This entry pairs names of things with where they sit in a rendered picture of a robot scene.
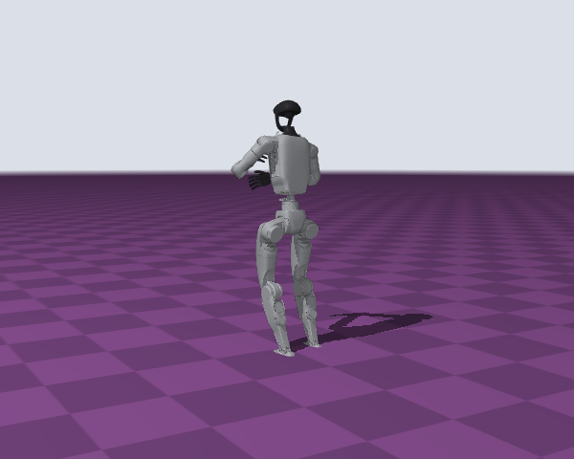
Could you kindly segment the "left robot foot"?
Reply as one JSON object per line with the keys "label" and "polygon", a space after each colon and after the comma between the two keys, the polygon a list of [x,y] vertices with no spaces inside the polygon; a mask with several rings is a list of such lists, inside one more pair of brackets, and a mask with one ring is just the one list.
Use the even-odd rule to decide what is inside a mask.
{"label": "left robot foot", "polygon": [[[282,349],[281,349],[282,350]],[[284,356],[288,356],[288,357],[293,357],[295,356],[294,352],[289,352],[288,348],[286,348],[287,353],[286,354],[282,354],[281,352],[279,352],[279,349],[275,349],[274,352],[279,353],[280,355],[284,355]],[[285,351],[284,351],[285,352]]]}

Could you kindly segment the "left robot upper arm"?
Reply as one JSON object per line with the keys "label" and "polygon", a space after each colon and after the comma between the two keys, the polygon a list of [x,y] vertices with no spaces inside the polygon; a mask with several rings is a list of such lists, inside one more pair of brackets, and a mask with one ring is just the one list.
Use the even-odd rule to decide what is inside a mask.
{"label": "left robot upper arm", "polygon": [[249,171],[248,167],[257,162],[264,154],[270,154],[276,149],[278,139],[271,136],[262,136],[257,139],[255,145],[244,155],[231,172],[239,179],[243,178]]}

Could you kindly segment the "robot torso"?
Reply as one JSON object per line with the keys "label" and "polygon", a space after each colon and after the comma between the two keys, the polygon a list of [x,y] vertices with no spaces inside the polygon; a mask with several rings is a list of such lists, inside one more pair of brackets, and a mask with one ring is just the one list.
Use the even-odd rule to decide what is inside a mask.
{"label": "robot torso", "polygon": [[279,199],[285,202],[281,202],[276,218],[284,221],[283,234],[292,235],[306,229],[305,210],[299,209],[294,195],[305,193],[310,181],[310,144],[300,134],[295,137],[277,132],[273,136],[278,139],[276,149],[268,154],[270,179],[275,194],[287,195]]}

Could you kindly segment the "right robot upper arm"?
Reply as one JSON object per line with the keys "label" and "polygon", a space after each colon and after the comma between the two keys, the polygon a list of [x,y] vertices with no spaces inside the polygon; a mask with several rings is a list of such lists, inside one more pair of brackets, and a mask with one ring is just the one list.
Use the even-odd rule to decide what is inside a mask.
{"label": "right robot upper arm", "polygon": [[310,181],[309,186],[314,186],[320,180],[320,166],[318,161],[318,148],[310,144]]}

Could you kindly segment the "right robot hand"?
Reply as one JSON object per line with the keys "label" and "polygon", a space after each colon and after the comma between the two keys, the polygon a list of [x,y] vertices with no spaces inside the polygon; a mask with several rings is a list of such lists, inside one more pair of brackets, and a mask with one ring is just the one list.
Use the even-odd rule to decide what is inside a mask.
{"label": "right robot hand", "polygon": [[[256,170],[256,171],[254,171],[254,173],[260,173],[260,174],[259,174],[259,175],[258,175],[258,174],[257,174],[257,175],[251,175],[251,176],[249,177],[249,180],[250,180],[251,178],[254,178],[254,179],[251,179],[251,180],[248,182],[248,184],[249,184],[250,182],[253,182],[253,183],[250,184],[250,187],[253,186],[253,185],[257,185],[257,184],[260,184],[260,185],[254,186],[254,187],[252,188],[252,191],[253,191],[255,188],[257,188],[257,187],[267,186],[268,184],[271,183],[270,173],[264,172],[264,171],[261,171],[261,170]],[[258,178],[256,178],[256,177],[258,177]],[[259,180],[259,181],[258,181],[258,180]],[[257,181],[257,182],[254,182],[254,181]]]}

